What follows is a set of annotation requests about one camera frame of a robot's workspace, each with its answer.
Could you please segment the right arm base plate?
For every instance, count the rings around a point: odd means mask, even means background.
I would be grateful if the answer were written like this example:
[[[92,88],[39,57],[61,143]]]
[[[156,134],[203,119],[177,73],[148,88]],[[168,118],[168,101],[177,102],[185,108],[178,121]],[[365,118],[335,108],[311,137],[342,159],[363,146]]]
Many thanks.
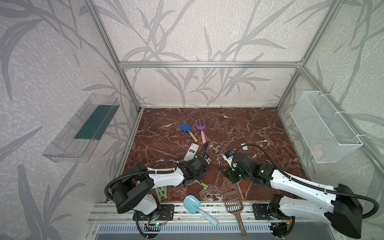
[[[291,217],[284,215],[278,207],[270,204],[252,204],[256,220],[288,221]]]

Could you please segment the black yellow screwdriver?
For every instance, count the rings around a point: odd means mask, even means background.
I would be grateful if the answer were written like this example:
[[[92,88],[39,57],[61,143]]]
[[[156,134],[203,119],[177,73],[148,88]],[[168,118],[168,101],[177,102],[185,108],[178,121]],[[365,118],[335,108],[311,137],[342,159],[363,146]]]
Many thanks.
[[[210,165],[212,165],[212,166],[218,168],[218,169],[219,169],[221,172],[223,172],[223,173],[226,173],[226,171],[227,171],[226,169],[224,169],[224,168],[222,168],[222,167],[220,167],[220,166],[214,164],[213,162],[211,162]]]

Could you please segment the white remote control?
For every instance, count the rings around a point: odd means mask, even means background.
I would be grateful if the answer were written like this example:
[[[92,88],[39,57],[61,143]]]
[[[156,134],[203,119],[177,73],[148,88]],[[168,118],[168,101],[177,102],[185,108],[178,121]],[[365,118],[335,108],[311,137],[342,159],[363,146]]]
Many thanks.
[[[196,156],[199,147],[200,146],[197,144],[191,144],[185,157],[184,157],[184,161],[192,160]]]

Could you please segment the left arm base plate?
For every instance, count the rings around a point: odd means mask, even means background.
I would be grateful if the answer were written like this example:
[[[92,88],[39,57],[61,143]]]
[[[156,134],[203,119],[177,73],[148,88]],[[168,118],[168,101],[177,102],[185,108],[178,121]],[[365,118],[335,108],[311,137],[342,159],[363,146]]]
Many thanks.
[[[173,204],[160,204],[152,213],[145,215],[144,213],[137,211],[133,216],[133,220],[138,221],[171,221],[173,220],[175,211],[175,205]]]

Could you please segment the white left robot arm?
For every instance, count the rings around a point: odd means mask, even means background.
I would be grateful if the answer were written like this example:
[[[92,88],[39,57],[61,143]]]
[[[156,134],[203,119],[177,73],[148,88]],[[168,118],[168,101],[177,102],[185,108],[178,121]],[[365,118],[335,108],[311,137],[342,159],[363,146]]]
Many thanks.
[[[170,169],[151,169],[138,163],[105,187],[106,197],[114,201],[117,212],[131,210],[151,216],[160,212],[159,201],[150,191],[167,186],[185,187],[193,181],[201,181],[206,175],[211,160],[207,153],[199,154],[189,161],[177,162]]]

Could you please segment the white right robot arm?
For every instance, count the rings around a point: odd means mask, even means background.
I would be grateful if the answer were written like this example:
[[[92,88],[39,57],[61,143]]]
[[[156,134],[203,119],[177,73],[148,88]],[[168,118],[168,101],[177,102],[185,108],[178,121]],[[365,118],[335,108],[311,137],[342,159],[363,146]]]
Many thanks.
[[[258,163],[237,149],[224,153],[223,158],[230,167],[222,172],[233,184],[245,180],[296,196],[289,198],[275,194],[267,207],[253,205],[258,216],[287,220],[280,228],[272,227],[277,238],[289,234],[292,228],[288,225],[293,225],[299,217],[328,224],[349,238],[361,238],[363,219],[375,215],[380,208],[376,200],[356,195],[343,184],[326,186],[291,175],[283,171],[263,147],[257,148],[266,155],[270,164]]]

